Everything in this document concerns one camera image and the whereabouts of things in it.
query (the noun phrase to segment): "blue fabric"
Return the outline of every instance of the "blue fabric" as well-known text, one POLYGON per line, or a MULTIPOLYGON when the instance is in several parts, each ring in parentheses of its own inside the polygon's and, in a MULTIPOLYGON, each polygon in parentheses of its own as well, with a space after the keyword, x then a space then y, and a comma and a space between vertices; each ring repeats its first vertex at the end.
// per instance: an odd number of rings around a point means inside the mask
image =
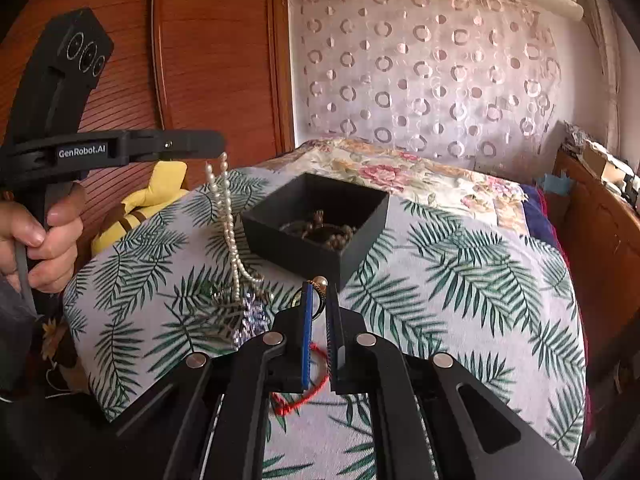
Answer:
POLYGON ((542 240, 552 247, 559 249, 556 236, 554 235, 554 228, 542 211, 542 204, 540 202, 538 190, 534 186, 526 186, 526 184, 520 184, 520 186, 529 197, 529 200, 525 200, 522 203, 524 208, 524 217, 527 221, 527 227, 529 228, 529 234, 534 238, 542 240))

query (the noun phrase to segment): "bed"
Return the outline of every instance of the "bed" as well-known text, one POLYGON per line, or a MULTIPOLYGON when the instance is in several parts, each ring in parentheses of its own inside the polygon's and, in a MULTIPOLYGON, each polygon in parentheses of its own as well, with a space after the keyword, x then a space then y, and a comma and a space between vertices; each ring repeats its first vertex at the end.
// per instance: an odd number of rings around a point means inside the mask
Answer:
MULTIPOLYGON (((324 139, 234 170, 234 213, 305 171, 391 193, 386 228, 340 293, 341 305, 409 354, 449 352, 575 460, 586 397, 582 327, 536 191, 359 140, 324 139)), ((229 352, 190 315, 192 306, 209 308, 211 283, 229 277, 216 215, 207 191, 196 189, 99 254, 67 287, 65 315, 107 418, 188 353, 229 352)), ((236 225, 245 265, 274 294, 273 319, 301 279, 251 254, 236 225)), ((323 317, 313 340, 326 344, 323 317)), ((288 416, 271 413, 263 477, 374 478, 367 399, 325 387, 288 416)))

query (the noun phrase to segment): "finger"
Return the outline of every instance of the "finger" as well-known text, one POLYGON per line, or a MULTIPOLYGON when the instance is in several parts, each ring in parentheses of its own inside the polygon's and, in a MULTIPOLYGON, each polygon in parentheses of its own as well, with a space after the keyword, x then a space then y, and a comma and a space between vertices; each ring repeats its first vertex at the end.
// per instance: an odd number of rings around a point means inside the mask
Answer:
POLYGON ((0 202, 0 239, 15 238, 29 247, 39 247, 46 232, 38 221, 17 202, 0 202))
POLYGON ((6 280, 9 282, 17 292, 20 292, 20 277, 16 274, 8 274, 5 276, 6 280))
POLYGON ((64 276, 70 268, 73 269, 77 256, 78 248, 76 248, 76 244, 73 244, 57 258, 40 262, 29 272, 29 285, 31 288, 39 290, 41 286, 55 282, 64 276))
POLYGON ((0 238, 0 273, 12 274, 16 270, 14 241, 0 238))
POLYGON ((52 227, 47 233, 47 237, 40 247, 30 247, 27 250, 27 256, 31 260, 52 260, 57 258, 71 245, 76 243, 76 240, 82 234, 82 220, 76 218, 69 224, 52 227))
POLYGON ((74 275, 74 268, 71 267, 65 272, 62 276, 51 283, 47 283, 47 285, 40 286, 38 290, 42 292, 46 292, 48 294, 55 294, 57 292, 62 292, 65 290, 66 284, 71 281, 71 278, 74 275))
POLYGON ((84 203, 86 202, 86 191, 82 185, 74 182, 68 196, 55 203, 47 213, 47 224, 51 227, 68 224, 80 216, 84 203))

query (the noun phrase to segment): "cardboard box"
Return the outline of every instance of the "cardboard box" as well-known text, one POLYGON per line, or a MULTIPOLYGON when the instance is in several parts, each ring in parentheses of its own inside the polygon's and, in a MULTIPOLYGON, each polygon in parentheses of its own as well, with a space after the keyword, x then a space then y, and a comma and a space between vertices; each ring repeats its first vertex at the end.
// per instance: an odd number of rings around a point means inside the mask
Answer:
POLYGON ((603 152, 604 148, 595 142, 585 142, 582 160, 588 169, 601 180, 608 180, 616 184, 625 179, 625 171, 618 168, 611 160, 610 155, 603 152))
POLYGON ((249 248, 258 256, 311 280, 326 277, 342 290, 386 223, 389 195, 311 173, 303 173, 241 214, 249 248), (280 231, 324 210, 324 222, 356 228, 341 251, 280 231))

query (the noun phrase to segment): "yellow plush toy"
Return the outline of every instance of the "yellow plush toy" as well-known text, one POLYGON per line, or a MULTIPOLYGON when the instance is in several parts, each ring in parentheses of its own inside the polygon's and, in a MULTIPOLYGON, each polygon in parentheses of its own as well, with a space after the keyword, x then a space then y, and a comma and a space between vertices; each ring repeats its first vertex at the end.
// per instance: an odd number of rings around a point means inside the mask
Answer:
POLYGON ((130 194, 107 213, 100 232, 91 243, 92 256, 113 245, 151 215, 186 195, 189 191, 180 188, 186 172, 187 165, 184 162, 159 161, 154 166, 149 186, 130 194))

